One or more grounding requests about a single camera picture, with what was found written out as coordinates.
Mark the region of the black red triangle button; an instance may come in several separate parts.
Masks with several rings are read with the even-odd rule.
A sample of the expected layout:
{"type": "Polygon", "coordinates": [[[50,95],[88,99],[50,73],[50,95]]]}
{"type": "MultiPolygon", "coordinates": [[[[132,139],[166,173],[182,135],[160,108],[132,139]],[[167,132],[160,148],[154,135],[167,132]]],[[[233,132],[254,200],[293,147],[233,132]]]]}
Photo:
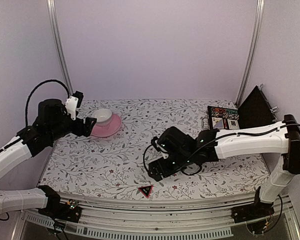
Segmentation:
{"type": "Polygon", "coordinates": [[[152,193],[153,185],[142,186],[138,190],[148,199],[152,193]]]}

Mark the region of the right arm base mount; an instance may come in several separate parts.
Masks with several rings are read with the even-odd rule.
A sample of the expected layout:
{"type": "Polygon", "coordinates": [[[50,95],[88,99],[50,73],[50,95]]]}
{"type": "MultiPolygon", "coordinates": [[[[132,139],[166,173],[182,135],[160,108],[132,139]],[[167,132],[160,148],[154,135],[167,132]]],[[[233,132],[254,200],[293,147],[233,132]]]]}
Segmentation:
{"type": "Polygon", "coordinates": [[[251,221],[272,215],[275,211],[272,203],[263,203],[260,199],[259,186],[254,195],[254,202],[231,208],[231,217],[235,223],[251,221]]]}

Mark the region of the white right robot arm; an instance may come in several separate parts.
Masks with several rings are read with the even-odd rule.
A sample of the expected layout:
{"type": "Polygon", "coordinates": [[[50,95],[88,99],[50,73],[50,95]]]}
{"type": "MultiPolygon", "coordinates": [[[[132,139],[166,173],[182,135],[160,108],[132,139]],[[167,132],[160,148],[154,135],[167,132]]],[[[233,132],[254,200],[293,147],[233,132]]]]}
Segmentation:
{"type": "Polygon", "coordinates": [[[196,138],[172,126],[154,137],[150,145],[162,156],[143,166],[157,182],[192,164],[201,167],[206,162],[240,155],[279,154],[269,180],[258,188],[248,208],[252,218],[264,214],[293,177],[300,175],[300,124],[291,114],[283,121],[260,127],[202,130],[196,138]]]}

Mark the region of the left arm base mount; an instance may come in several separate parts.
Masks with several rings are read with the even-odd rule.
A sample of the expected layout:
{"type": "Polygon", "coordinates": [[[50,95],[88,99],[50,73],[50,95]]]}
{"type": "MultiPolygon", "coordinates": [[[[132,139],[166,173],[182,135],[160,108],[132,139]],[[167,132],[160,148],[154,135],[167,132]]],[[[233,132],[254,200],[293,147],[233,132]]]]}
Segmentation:
{"type": "Polygon", "coordinates": [[[38,213],[50,217],[52,220],[64,220],[78,223],[81,217],[82,208],[77,200],[69,199],[65,203],[61,202],[60,195],[48,185],[38,186],[47,197],[47,204],[44,208],[39,208],[38,213]]]}

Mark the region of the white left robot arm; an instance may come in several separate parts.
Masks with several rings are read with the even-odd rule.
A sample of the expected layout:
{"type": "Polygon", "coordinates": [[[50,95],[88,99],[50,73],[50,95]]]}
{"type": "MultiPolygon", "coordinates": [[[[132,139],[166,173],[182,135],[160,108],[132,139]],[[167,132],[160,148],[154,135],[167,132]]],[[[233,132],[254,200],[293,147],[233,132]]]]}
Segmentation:
{"type": "MultiPolygon", "coordinates": [[[[74,96],[70,96],[65,103],[59,99],[41,101],[33,125],[20,130],[0,149],[0,179],[68,134],[90,136],[97,119],[78,118],[77,107],[80,104],[81,100],[74,96]]],[[[49,217],[60,217],[65,211],[60,201],[60,195],[47,185],[28,190],[0,190],[0,215],[11,211],[39,209],[49,217]]]]}

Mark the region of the blue beige card deck box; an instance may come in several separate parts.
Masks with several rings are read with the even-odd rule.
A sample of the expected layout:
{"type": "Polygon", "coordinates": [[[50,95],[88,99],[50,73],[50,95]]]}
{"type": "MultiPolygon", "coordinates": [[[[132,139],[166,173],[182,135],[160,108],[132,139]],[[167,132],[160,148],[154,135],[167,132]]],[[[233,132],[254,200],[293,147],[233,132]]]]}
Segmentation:
{"type": "Polygon", "coordinates": [[[212,118],[212,128],[213,129],[226,129],[227,121],[224,118],[213,117],[212,118]]]}

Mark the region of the black poker set case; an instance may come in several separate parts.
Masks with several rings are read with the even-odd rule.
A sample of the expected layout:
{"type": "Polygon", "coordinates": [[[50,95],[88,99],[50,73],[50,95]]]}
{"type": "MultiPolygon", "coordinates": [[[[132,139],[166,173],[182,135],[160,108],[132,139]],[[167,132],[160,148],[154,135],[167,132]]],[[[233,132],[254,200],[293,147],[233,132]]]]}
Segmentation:
{"type": "MultiPolygon", "coordinates": [[[[239,130],[267,126],[278,121],[275,116],[275,110],[270,106],[269,101],[259,86],[254,87],[237,110],[239,114],[239,120],[237,120],[239,130]]],[[[229,129],[228,119],[225,120],[227,123],[225,130],[236,130],[229,129]]],[[[212,127],[212,117],[209,115],[208,126],[210,129],[215,129],[212,127]]]]}

